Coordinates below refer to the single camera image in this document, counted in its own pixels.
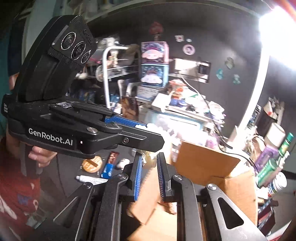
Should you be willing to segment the person's left hand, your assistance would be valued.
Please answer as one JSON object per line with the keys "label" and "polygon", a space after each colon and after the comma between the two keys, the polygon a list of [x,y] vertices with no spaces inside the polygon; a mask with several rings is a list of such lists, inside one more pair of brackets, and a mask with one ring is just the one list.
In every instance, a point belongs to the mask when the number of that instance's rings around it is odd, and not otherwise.
{"label": "person's left hand", "polygon": [[39,168],[46,167],[52,159],[57,155],[57,152],[49,151],[37,146],[33,146],[28,157],[38,163]]}

